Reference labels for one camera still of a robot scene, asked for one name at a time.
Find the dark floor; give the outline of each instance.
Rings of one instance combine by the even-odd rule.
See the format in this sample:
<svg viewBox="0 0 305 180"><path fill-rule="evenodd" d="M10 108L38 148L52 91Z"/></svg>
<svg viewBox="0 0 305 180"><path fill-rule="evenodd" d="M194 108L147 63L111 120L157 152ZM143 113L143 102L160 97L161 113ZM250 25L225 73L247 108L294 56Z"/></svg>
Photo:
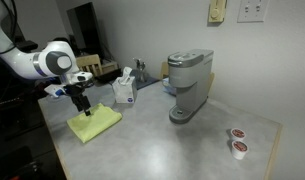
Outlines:
<svg viewBox="0 0 305 180"><path fill-rule="evenodd" d="M24 162L28 159L26 155L16 155L17 159L9 155L22 147L27 147L25 149L30 151L28 154L30 154L32 161L40 162L40 170L46 177L43 179L66 179L37 101L26 101L20 106L2 113L0 118L0 158L10 157L7 158L10 163L5 161L9 164L5 166L6 169L10 169L11 165L15 164L11 161L26 163ZM17 134L19 131L26 131L29 127L36 128L22 135Z"/></svg>

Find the yellow sponge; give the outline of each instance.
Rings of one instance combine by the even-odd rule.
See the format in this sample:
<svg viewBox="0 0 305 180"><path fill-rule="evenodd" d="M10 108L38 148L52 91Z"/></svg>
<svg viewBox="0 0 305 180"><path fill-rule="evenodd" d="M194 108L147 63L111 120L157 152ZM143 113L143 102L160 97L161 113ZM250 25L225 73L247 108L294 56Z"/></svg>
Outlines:
<svg viewBox="0 0 305 180"><path fill-rule="evenodd" d="M90 109L91 115L84 113L69 119L68 125L83 143L94 138L122 119L121 113L114 112L111 108L101 103Z"/></svg>

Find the tissue box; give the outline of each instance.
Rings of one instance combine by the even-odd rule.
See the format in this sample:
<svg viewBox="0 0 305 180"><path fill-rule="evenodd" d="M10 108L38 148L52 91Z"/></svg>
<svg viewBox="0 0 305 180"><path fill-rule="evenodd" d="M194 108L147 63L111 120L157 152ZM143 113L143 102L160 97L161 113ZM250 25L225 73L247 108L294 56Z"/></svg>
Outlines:
<svg viewBox="0 0 305 180"><path fill-rule="evenodd" d="M137 96L135 77L130 76L129 80L123 85L119 83L118 77L112 84L115 101L117 103L134 103Z"/></svg>

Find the gray countertop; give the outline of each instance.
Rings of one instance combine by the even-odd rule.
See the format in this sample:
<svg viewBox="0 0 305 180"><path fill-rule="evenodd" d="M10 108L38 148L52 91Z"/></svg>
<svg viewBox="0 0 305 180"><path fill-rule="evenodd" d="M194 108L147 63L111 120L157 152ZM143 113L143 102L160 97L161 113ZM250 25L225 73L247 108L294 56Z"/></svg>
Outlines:
<svg viewBox="0 0 305 180"><path fill-rule="evenodd" d="M102 103L123 119L86 144L66 121L77 114L70 98L39 100L68 179L267 179L276 152L279 123L212 99L184 125L169 120L175 97L152 84L135 104L115 104L110 85L86 90L91 105ZM249 153L231 154L228 131L241 128Z"/></svg>

